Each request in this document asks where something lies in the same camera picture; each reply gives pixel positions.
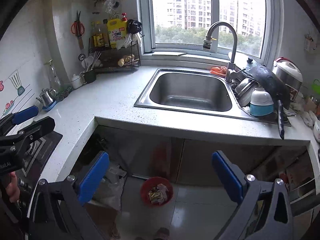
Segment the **person left hand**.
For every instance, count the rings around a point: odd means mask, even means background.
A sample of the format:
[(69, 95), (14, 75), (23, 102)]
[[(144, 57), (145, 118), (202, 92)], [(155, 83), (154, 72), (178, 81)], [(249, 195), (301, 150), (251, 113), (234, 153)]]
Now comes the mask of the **person left hand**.
[(11, 203), (15, 203), (19, 200), (20, 189), (18, 187), (18, 178), (15, 172), (9, 173), (10, 183), (6, 187), (7, 195)]

